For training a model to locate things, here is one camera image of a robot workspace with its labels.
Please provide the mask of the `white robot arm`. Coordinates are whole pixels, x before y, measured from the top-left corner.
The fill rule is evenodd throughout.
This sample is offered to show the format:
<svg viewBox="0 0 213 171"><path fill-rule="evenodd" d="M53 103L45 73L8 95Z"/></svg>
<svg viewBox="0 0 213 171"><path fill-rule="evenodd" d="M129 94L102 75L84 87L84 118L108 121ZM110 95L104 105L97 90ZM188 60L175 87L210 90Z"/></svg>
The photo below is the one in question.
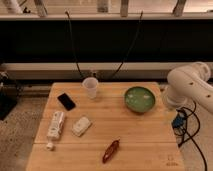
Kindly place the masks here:
<svg viewBox="0 0 213 171"><path fill-rule="evenodd" d="M204 62L194 62L171 70L168 85L162 93L164 105L169 109L183 107L189 99L213 114L213 86L207 83L210 67Z"/></svg>

